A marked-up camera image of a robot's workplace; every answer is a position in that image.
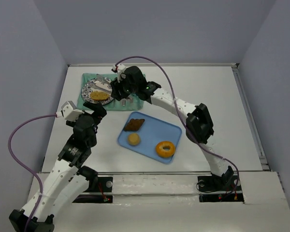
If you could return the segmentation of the sliced baguette bread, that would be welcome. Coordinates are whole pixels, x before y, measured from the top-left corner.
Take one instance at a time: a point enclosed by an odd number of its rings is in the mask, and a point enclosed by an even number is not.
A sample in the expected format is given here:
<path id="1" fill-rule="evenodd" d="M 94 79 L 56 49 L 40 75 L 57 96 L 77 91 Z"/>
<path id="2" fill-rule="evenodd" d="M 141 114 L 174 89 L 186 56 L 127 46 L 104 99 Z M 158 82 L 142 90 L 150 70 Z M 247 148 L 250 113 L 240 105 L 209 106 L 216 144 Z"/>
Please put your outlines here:
<path id="1" fill-rule="evenodd" d="M 93 91 L 89 96 L 94 101 L 105 101 L 110 97 L 108 93 L 103 91 Z"/>

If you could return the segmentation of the metal tongs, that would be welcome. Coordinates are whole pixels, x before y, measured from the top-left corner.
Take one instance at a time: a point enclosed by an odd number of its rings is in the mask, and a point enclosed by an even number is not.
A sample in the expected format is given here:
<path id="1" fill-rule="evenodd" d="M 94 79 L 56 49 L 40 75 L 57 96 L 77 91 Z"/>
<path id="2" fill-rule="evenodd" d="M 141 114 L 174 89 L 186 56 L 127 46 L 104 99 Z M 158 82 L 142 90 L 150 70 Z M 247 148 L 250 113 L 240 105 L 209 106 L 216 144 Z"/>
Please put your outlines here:
<path id="1" fill-rule="evenodd" d="M 108 94 L 112 93 L 111 80 L 100 74 L 96 74 L 96 77 L 88 81 L 88 85 L 91 88 L 98 89 Z"/>

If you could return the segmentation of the small round bun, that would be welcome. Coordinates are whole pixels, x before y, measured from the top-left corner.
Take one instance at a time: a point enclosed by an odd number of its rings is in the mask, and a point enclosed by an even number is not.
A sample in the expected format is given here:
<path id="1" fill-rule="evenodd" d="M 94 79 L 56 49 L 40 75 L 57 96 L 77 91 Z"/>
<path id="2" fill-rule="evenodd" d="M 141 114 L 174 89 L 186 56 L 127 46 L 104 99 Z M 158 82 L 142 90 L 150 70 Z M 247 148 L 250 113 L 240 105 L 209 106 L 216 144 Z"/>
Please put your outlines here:
<path id="1" fill-rule="evenodd" d="M 141 142 L 141 138 L 137 133 L 131 133 L 127 138 L 128 144 L 135 146 Z"/>

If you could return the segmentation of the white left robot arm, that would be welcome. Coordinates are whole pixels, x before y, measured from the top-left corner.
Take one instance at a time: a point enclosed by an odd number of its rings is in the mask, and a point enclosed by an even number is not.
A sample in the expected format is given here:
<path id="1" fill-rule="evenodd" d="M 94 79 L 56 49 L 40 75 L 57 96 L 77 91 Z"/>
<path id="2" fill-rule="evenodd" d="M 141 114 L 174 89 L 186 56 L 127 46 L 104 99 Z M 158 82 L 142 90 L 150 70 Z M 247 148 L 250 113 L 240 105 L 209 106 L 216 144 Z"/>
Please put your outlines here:
<path id="1" fill-rule="evenodd" d="M 61 110 L 50 117 L 62 117 L 72 127 L 72 135 L 58 154 L 52 171 L 45 181 L 36 173 L 38 191 L 20 209 L 13 210 L 9 220 L 17 232 L 52 232 L 54 213 L 72 202 L 90 183 L 96 183 L 98 173 L 85 166 L 91 148 L 97 144 L 97 130 L 107 111 L 100 103 L 83 104 L 92 113 L 78 110 L 72 101 L 65 102 Z"/>

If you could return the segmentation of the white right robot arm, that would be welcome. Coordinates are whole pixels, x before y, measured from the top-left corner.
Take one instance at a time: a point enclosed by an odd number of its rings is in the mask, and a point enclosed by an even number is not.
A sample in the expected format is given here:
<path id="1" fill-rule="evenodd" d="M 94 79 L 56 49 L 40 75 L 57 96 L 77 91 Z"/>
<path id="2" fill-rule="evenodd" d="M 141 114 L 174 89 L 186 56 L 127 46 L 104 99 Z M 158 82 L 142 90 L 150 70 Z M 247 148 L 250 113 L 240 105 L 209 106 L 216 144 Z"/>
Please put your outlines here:
<path id="1" fill-rule="evenodd" d="M 213 121 L 205 104 L 194 105 L 176 98 L 174 91 L 168 92 L 156 82 L 148 82 L 137 66 L 126 67 L 115 64 L 112 71 L 117 78 L 111 82 L 111 96 L 122 100 L 129 95 L 136 95 L 149 104 L 161 107 L 177 116 L 186 129 L 186 136 L 202 150 L 210 167 L 211 175 L 226 182 L 234 174 L 229 162 L 214 153 L 207 145 L 214 135 Z"/>

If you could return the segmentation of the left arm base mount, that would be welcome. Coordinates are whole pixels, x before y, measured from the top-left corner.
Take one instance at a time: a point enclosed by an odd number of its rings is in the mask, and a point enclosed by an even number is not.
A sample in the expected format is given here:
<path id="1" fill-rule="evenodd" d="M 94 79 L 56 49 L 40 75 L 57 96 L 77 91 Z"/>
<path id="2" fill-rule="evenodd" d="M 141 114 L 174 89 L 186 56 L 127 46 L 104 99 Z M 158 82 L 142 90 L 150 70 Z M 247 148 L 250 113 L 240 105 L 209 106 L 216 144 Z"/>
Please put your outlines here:
<path id="1" fill-rule="evenodd" d="M 112 203 L 113 178 L 110 176 L 98 177 L 93 175 L 86 178 L 82 175 L 75 175 L 69 180 L 70 184 L 80 187 L 84 184 L 83 190 L 73 201 L 73 203 Z"/>

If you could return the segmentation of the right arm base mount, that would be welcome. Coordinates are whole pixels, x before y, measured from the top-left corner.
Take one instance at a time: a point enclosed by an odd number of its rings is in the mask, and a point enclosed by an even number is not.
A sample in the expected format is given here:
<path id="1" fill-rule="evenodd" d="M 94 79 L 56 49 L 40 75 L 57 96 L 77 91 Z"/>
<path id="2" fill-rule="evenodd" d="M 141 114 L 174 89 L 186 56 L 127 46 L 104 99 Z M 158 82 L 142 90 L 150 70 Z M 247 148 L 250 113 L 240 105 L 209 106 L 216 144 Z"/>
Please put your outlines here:
<path id="1" fill-rule="evenodd" d="M 199 191 L 201 203 L 244 202 L 242 187 L 238 175 L 231 166 L 222 176 L 198 176 L 196 189 Z"/>

